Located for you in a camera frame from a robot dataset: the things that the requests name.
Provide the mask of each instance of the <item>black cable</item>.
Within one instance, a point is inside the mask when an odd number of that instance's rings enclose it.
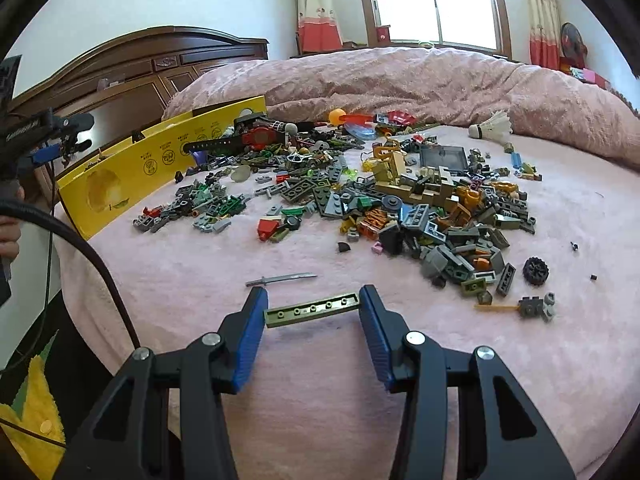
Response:
[[[52,168],[48,168],[49,175],[51,175]],[[52,188],[51,188],[51,216],[53,217],[54,208],[56,203],[56,181],[52,179]],[[15,362],[10,366],[2,368],[0,370],[0,376],[2,374],[15,370],[18,366],[20,366],[26,359],[28,359],[36,349],[40,338],[42,337],[42,333],[44,332],[44,325],[47,319],[47,307],[49,306],[49,287],[51,285],[51,253],[53,250],[53,233],[49,231],[49,256],[47,257],[47,286],[44,292],[44,307],[42,309],[42,316],[40,319],[40,325],[38,327],[38,333],[36,337],[33,339],[33,343],[29,347],[29,349]]]
[[[39,435],[37,433],[33,433],[33,431],[29,431],[26,428],[21,428],[17,424],[9,422],[8,420],[5,420],[4,418],[1,418],[1,417],[0,417],[0,424],[4,424],[5,426],[8,426],[9,428],[13,428],[14,430],[21,431],[24,434],[32,436],[33,438],[37,438],[39,440],[43,440],[44,442],[49,442],[50,444],[53,444],[54,446],[66,447],[63,442],[59,442],[57,440],[52,440],[50,438],[47,438],[46,436],[42,436],[42,435]]]
[[[89,260],[104,280],[107,290],[113,299],[113,303],[115,303],[116,309],[118,310],[118,313],[122,318],[122,322],[127,329],[127,333],[129,333],[129,338],[131,339],[133,347],[139,348],[140,339],[138,338],[136,329],[133,327],[127,308],[120,297],[118,287],[113,281],[111,273],[104,264],[104,261],[100,256],[98,256],[98,253],[95,252],[91,245],[89,245],[80,235],[78,235],[78,233],[63,224],[60,220],[52,218],[34,206],[18,202],[17,200],[0,199],[0,215],[17,218],[19,220],[35,224],[38,227],[42,227],[43,229],[58,235],[84,254],[84,257]]]

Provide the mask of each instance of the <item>orange ball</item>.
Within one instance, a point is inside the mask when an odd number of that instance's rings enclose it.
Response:
[[[340,117],[342,117],[343,115],[346,115],[346,114],[347,114],[347,112],[345,112],[341,108],[336,108],[335,110],[331,110],[329,112],[329,122],[333,126],[340,126],[341,124],[344,124],[344,121],[341,121]]]

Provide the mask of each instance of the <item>pink bedspread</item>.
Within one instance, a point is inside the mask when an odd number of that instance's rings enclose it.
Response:
[[[514,133],[554,140],[640,168],[640,121],[610,92],[561,72],[476,52],[422,48],[352,50],[284,61],[245,61],[207,72],[164,113],[264,95],[284,121],[402,110],[465,126],[507,110]]]
[[[509,165],[500,146],[469,139],[465,130],[441,126],[430,133],[443,144],[491,152],[492,164]],[[181,348],[215,330],[243,304],[248,293],[244,282],[262,275],[319,275],[268,286],[271,306],[373,283],[386,306],[401,312],[411,329],[444,347],[472,351],[480,344],[492,346],[538,407],[574,469],[581,471],[616,443],[640,400],[640,177],[546,140],[515,137],[514,143],[544,180],[518,181],[529,193],[537,233],[506,232],[511,247],[504,251],[505,260],[518,274],[504,303],[553,291],[558,316],[550,324],[523,321],[516,314],[476,312],[459,288],[449,284],[435,290],[415,260],[376,256],[366,240],[338,254],[336,242],[343,239],[339,221],[316,215],[283,242],[262,243],[255,233],[258,218],[278,198],[254,198],[219,235],[201,234],[187,219],[155,235],[136,232],[131,221],[145,205],[172,200],[175,184],[169,183],[90,242],[114,275],[142,343],[156,352]],[[352,168],[359,168],[359,155],[346,153]],[[242,184],[225,180],[232,194],[255,187],[253,179]],[[62,210],[57,215],[64,218]],[[577,252],[570,241],[578,244]],[[56,248],[69,313],[96,355],[116,371],[132,347],[104,284],[66,243],[57,239]],[[541,288],[527,285],[520,274],[530,256],[550,267]],[[596,282],[591,274],[598,276]],[[453,442],[457,407],[454,396],[450,398]],[[266,330],[251,380],[238,396],[224,399],[240,478],[388,478],[403,402],[403,395],[387,394],[376,381],[356,312]],[[174,399],[174,425],[176,415]],[[455,478],[454,460],[451,446],[447,479]]]

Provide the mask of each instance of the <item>window frame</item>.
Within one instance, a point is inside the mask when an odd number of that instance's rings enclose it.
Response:
[[[367,29],[367,42],[370,47],[377,46],[418,46],[418,41],[391,41],[390,43],[381,44],[378,42],[378,35],[376,33],[376,27],[386,25],[386,23],[379,23],[380,16],[377,9],[374,7],[376,0],[362,0],[362,10],[364,12],[364,22]],[[509,33],[509,19],[507,17],[507,7],[504,0],[491,0],[492,8],[494,10],[494,28],[495,28],[495,44],[497,48],[485,48],[482,46],[449,43],[443,41],[441,43],[436,42],[436,47],[453,47],[462,50],[471,50],[474,52],[482,52],[489,55],[504,56],[511,59],[511,36]]]

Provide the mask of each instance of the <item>olive green lego plate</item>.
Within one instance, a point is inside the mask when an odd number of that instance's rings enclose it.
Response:
[[[347,294],[325,298],[324,300],[265,310],[264,323],[267,328],[275,328],[320,317],[333,316],[334,314],[354,310],[359,306],[358,293],[348,292]]]

